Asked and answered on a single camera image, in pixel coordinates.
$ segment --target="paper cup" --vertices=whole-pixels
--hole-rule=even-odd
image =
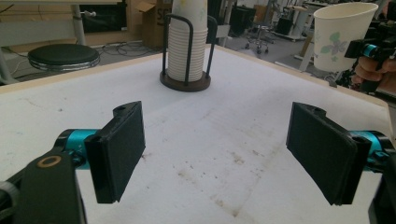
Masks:
[[[207,28],[205,28],[203,30],[199,30],[199,31],[194,29],[192,33],[194,35],[207,35],[207,31],[208,31]],[[190,33],[190,30],[178,29],[178,28],[172,26],[172,24],[170,24],[169,25],[169,32],[177,33],[179,35],[188,35]]]
[[[177,41],[182,42],[183,44],[189,44],[189,36],[188,35],[175,35],[169,34],[169,41]],[[192,44],[196,42],[206,42],[206,35],[193,35],[192,36]]]
[[[189,82],[196,81],[202,77],[205,52],[202,55],[192,57],[190,62]],[[187,56],[177,57],[169,52],[168,76],[174,80],[184,81],[186,77]]]
[[[169,39],[168,39],[169,43],[178,43],[181,46],[188,46],[189,45],[189,39],[180,37],[180,36],[173,36],[173,35],[169,35]],[[196,44],[202,44],[206,42],[206,36],[202,36],[202,37],[196,37],[194,36],[192,38],[192,45],[196,45]]]
[[[188,19],[194,30],[201,31],[207,28],[207,0],[174,0],[172,13]],[[172,19],[171,24],[182,30],[189,30],[184,21]]]
[[[179,29],[175,29],[172,27],[169,27],[169,39],[171,38],[177,38],[177,39],[181,39],[185,42],[189,41],[189,37],[190,37],[190,32],[189,31],[182,31]],[[193,32],[192,33],[192,39],[206,39],[207,37],[207,28],[203,31],[200,32]]]
[[[178,43],[172,43],[172,42],[168,43],[168,51],[169,52],[179,53],[179,54],[182,54],[185,57],[187,57],[188,50],[189,50],[188,45],[183,46]],[[191,56],[193,56],[194,54],[197,54],[198,52],[202,52],[202,51],[205,51],[205,43],[195,44],[195,45],[191,46]]]
[[[314,66],[338,72],[350,69],[356,59],[344,57],[350,41],[363,39],[378,5],[344,3],[324,7],[314,13]]]

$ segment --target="chair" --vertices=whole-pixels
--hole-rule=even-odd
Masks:
[[[57,21],[0,22],[0,48],[31,44],[49,40],[76,38],[78,44],[54,44],[28,52],[29,63],[41,70],[66,72],[96,66],[99,53],[85,46],[81,13],[78,5],[72,6],[73,19]],[[6,59],[0,50],[0,82],[18,82],[10,74]]]
[[[262,22],[253,22],[252,27],[250,29],[250,35],[255,34],[255,38],[249,37],[247,38],[247,44],[245,45],[245,49],[250,48],[250,44],[253,43],[257,45],[257,53],[261,54],[262,53],[262,46],[265,46],[265,53],[268,53],[268,43],[274,44],[274,40],[271,39],[270,37],[266,36],[266,33],[270,33],[272,30],[272,25],[271,25],[271,10],[275,11],[278,16],[282,14],[282,12],[279,9],[279,5],[277,4],[276,0],[269,0],[267,7],[265,9],[265,18]]]
[[[250,44],[254,44],[257,45],[257,54],[262,53],[262,46],[266,47],[264,53],[268,53],[268,42],[274,44],[274,40],[265,36],[266,33],[270,32],[270,27],[263,23],[253,22],[253,27],[250,30],[245,49],[250,49]]]

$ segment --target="cardboard box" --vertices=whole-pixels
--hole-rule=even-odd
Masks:
[[[260,22],[260,21],[264,21],[265,19],[265,12],[267,10],[267,6],[261,6],[261,5],[254,5],[254,8],[256,8],[256,15],[254,17],[255,22]],[[272,20],[274,16],[274,11],[271,9],[270,11],[270,17],[268,18],[269,21]]]
[[[163,17],[172,10],[171,0],[157,0],[156,3],[140,2],[136,7],[143,12],[142,40],[149,48],[163,46]]]

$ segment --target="black stool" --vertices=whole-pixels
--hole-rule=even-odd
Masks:
[[[29,51],[27,57],[33,67],[54,72],[81,70],[100,62],[98,51],[77,44],[47,45]]]

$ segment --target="white tabletop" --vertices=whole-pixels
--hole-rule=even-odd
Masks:
[[[393,136],[384,102],[223,48],[205,91],[170,90],[161,69],[155,55],[1,87],[0,179],[62,131],[100,129],[114,107],[142,101],[145,159],[120,203],[97,204],[90,172],[78,171],[90,223],[369,223],[381,175],[363,174],[353,205],[329,206],[286,137],[293,101]]]

